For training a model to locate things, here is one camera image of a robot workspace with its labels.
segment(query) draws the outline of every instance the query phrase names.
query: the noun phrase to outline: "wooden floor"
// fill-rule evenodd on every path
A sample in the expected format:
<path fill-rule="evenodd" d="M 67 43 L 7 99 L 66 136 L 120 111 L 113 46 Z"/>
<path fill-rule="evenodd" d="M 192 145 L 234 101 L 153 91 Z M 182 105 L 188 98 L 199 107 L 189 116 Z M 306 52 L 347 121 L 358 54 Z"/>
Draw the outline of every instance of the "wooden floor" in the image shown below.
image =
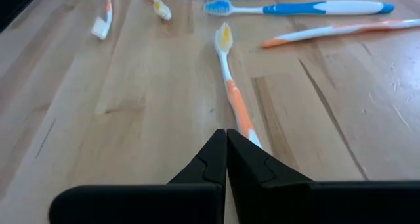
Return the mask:
<path fill-rule="evenodd" d="M 224 21 L 267 152 L 315 180 L 420 179 L 420 29 L 259 48 L 295 30 L 420 18 L 420 0 L 379 0 L 396 5 L 381 16 L 226 18 L 163 1 L 170 22 L 147 0 L 113 0 L 103 42 L 90 30 L 104 0 L 35 0 L 0 34 L 1 223 L 47 223 L 76 185 L 166 183 L 217 128 L 236 128 L 213 48 Z"/>

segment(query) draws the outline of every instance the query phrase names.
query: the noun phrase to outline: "white bristles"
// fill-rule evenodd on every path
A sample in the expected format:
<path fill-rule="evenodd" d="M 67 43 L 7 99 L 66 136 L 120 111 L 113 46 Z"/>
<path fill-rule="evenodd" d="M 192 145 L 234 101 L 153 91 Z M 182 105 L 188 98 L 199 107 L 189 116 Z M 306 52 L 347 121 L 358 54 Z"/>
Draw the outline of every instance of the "white bristles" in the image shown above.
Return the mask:
<path fill-rule="evenodd" d="M 106 36 L 108 35 L 109 31 L 108 23 L 106 23 L 103 19 L 100 17 L 96 18 L 96 21 L 94 22 L 94 26 L 92 28 L 91 33 L 98 36 L 101 40 L 105 40 Z"/>

